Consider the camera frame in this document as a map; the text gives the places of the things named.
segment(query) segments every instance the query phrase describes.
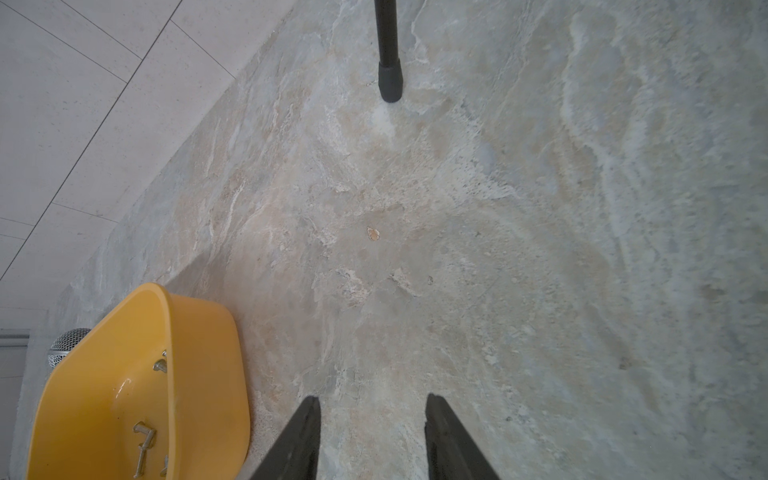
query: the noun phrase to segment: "metal mesh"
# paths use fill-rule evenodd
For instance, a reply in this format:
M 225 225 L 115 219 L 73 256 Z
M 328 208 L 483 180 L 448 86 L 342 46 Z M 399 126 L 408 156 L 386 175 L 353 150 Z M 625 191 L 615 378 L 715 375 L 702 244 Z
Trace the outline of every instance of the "metal mesh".
M 51 350 L 54 350 L 56 353 L 48 353 L 48 364 L 51 368 L 57 366 L 67 353 L 75 348 L 75 346 L 80 343 L 80 340 L 85 338 L 90 331 L 91 329 L 72 329 L 58 337 L 56 341 L 53 342 L 53 345 L 51 345 Z

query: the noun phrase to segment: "black plastic leg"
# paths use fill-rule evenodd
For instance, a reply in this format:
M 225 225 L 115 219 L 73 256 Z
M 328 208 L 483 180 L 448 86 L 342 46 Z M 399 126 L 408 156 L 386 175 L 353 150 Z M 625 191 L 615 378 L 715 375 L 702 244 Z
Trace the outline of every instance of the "black plastic leg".
M 379 91 L 384 101 L 402 97 L 402 68 L 397 52 L 396 0 L 374 0 L 376 31 L 379 34 Z

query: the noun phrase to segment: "black rubber foot cap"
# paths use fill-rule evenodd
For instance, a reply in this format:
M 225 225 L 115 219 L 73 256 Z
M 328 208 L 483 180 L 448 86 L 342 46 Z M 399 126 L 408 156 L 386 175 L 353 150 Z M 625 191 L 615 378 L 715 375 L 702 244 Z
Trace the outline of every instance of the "black rubber foot cap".
M 379 91 L 382 92 L 382 98 L 390 104 L 395 103 L 402 97 L 402 68 L 400 68 L 400 59 L 392 67 L 383 67 L 379 63 Z

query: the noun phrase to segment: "white tile wall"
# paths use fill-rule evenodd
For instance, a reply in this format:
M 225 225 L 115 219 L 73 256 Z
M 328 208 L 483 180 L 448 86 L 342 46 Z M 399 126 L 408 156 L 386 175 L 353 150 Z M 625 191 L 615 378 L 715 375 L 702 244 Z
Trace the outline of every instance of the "white tile wall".
M 115 225 L 52 204 L 0 280 L 0 306 L 50 307 Z
M 55 202 L 120 220 L 231 81 L 169 23 Z
M 21 238 L 23 240 L 32 232 L 33 226 L 34 225 L 29 225 L 27 223 L 19 223 L 13 220 L 0 218 L 0 235 Z
M 0 328 L 45 321 L 294 2 L 0 0 Z
M 2 1 L 122 81 L 128 81 L 139 66 L 138 55 L 61 0 Z
M 184 0 L 172 18 L 231 74 L 248 63 L 296 0 Z
M 0 329 L 30 329 L 45 321 L 47 310 L 0 306 Z
M 143 58 L 179 0 L 66 0 L 66 3 Z
M 124 86 L 0 3 L 0 217 L 38 221 Z
M 24 240 L 0 235 L 0 272 L 5 272 L 23 243 Z

